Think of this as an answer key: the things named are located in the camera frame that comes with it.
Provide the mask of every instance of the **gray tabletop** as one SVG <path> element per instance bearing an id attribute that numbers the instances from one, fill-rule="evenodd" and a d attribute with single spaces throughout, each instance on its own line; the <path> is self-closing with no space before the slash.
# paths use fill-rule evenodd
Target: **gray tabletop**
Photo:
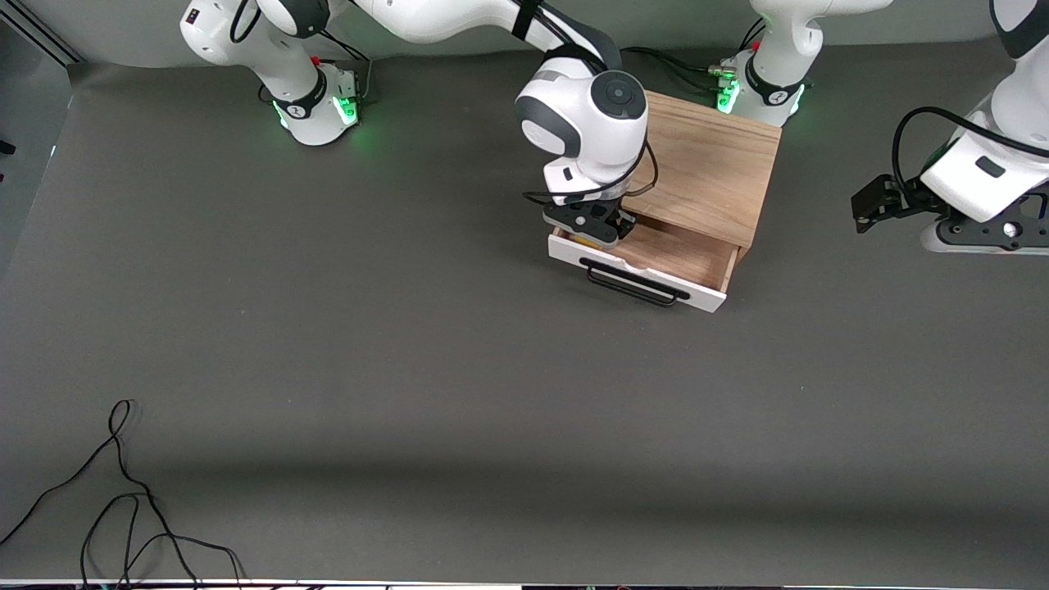
<path id="1" fill-rule="evenodd" d="M 382 61 L 322 148 L 244 69 L 73 70 L 0 291 L 0 523 L 133 397 L 132 471 L 254 577 L 1049 585 L 1046 261 L 925 253 L 927 217 L 856 236 L 849 210 L 899 118 L 976 104 L 1001 49 L 829 49 L 713 315 L 547 257 L 512 109 L 538 60 Z M 948 132 L 916 121 L 906 166 Z M 129 489 L 103 459 L 0 575 L 78 575 Z"/>

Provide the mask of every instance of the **wooden cabinet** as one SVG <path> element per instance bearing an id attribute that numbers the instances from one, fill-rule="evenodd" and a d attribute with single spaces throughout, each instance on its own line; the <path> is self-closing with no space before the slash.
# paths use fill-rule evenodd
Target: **wooden cabinet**
<path id="1" fill-rule="evenodd" d="M 648 141 L 659 163 L 656 188 L 623 199 L 638 225 L 603 250 L 555 229 L 550 255 L 585 268 L 591 280 L 664 305 L 708 312 L 726 299 L 750 250 L 779 147 L 779 128 L 648 92 Z M 652 176 L 646 159 L 634 186 Z"/>

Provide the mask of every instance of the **drawer handle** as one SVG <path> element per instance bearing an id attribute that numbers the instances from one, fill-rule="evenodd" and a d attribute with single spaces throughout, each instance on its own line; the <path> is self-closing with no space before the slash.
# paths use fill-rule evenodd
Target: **drawer handle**
<path id="1" fill-rule="evenodd" d="M 679 299 L 688 299 L 691 297 L 691 295 L 679 289 L 675 289 L 643 276 L 637 276 L 622 269 L 617 269 L 616 267 L 598 262 L 597 260 L 579 258 L 579 264 L 586 267 L 586 279 L 594 285 L 611 289 L 617 293 L 629 295 L 630 297 L 647 301 L 661 308 L 669 308 L 677 303 Z M 611 280 L 604 276 L 595 274 L 594 271 L 614 276 L 619 280 Z M 637 286 L 645 287 L 646 289 L 640 289 Z M 648 291 L 648 289 L 664 295 L 664 297 L 658 296 L 656 293 Z"/>

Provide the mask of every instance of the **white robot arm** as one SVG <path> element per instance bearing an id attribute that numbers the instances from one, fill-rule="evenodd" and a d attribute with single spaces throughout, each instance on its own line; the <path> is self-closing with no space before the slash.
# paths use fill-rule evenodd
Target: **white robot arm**
<path id="1" fill-rule="evenodd" d="M 547 222 L 614 247 L 634 219 L 619 208 L 648 128 L 641 84 L 615 43 L 542 0 L 351 0 L 393 35 L 433 43 L 498 26 L 547 59 L 515 101 L 524 136 L 559 156 L 543 168 Z"/>
<path id="2" fill-rule="evenodd" d="M 327 0 L 312 0 L 318 31 L 329 18 Z M 358 122 L 352 72 L 315 64 L 299 39 L 277 28 L 254 0 L 191 0 L 179 29 L 193 52 L 215 65 L 252 69 L 274 96 L 281 124 L 300 143 L 324 145 Z M 307 37 L 314 31 L 297 37 Z"/>
<path id="3" fill-rule="evenodd" d="M 893 174 L 853 196 L 859 233 L 928 211 L 941 215 L 922 236 L 928 250 L 1049 254 L 1040 188 L 1049 180 L 1049 0 L 991 0 L 991 17 L 1015 69 L 964 119 L 937 107 L 903 118 L 893 142 Z M 906 123 L 925 112 L 960 127 L 917 178 L 904 182 L 900 138 Z"/>
<path id="4" fill-rule="evenodd" d="M 254 1 L 264 18 L 245 8 Z M 543 208 L 549 223 L 604 246 L 616 246 L 630 231 L 634 218 L 619 203 L 647 145 L 648 104 L 641 84 L 621 70 L 619 50 L 606 35 L 542 0 L 348 1 L 412 43 L 494 25 L 547 51 L 515 106 L 526 138 L 559 157 L 543 169 L 549 191 L 528 194 L 549 199 Z M 181 29 L 201 58 L 252 68 L 277 99 L 292 134 L 320 145 L 357 122 L 356 82 L 334 66 L 315 67 L 298 39 L 323 30 L 333 10 L 346 5 L 339 0 L 192 0 Z M 260 30 L 249 35 L 252 26 Z"/>
<path id="5" fill-rule="evenodd" d="M 893 0 L 750 0 L 765 20 L 766 31 L 755 52 L 744 47 L 722 61 L 742 72 L 719 103 L 725 112 L 783 127 L 797 110 L 802 81 L 823 48 L 816 19 L 859 15 L 884 8 Z"/>

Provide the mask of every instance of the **white wall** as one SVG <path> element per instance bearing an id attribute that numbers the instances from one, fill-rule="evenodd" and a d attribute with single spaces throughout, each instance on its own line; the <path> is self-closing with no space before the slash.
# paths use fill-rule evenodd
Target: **white wall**
<path id="1" fill-rule="evenodd" d="M 95 62 L 144 67 L 202 64 L 183 43 L 187 0 L 23 0 L 44 22 Z M 621 46 L 721 46 L 738 43 L 754 13 L 745 0 L 552 0 L 569 16 L 608 33 Z M 879 13 L 826 19 L 831 44 L 965 41 L 993 34 L 987 0 L 896 0 Z M 357 8 L 330 30 L 374 58 L 405 54 L 479 54 L 522 48 L 498 29 L 467 31 L 444 43 L 409 45 Z M 326 41 L 309 41 L 339 57 Z"/>

